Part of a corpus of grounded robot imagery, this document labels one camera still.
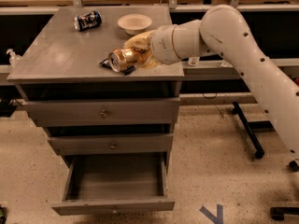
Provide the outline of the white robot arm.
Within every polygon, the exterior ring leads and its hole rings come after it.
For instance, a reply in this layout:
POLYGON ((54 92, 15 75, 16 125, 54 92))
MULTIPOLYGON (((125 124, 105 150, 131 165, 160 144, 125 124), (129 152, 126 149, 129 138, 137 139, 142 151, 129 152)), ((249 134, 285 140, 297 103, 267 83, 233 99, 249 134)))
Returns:
POLYGON ((299 155, 299 86, 263 54, 236 8, 219 5, 200 20, 161 26, 148 32, 148 41, 162 64, 221 56, 242 77, 284 145, 299 155))

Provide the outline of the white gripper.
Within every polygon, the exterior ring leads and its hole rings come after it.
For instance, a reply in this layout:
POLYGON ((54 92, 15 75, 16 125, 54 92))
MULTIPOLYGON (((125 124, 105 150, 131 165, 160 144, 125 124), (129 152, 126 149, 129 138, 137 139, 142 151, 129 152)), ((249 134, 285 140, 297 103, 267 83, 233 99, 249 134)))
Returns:
POLYGON ((180 61, 174 47, 173 33, 175 25, 162 26, 157 30, 147 31, 128 39, 125 49, 151 49, 151 52, 142 53, 137 60, 138 68, 153 68, 163 64, 173 64, 180 61))

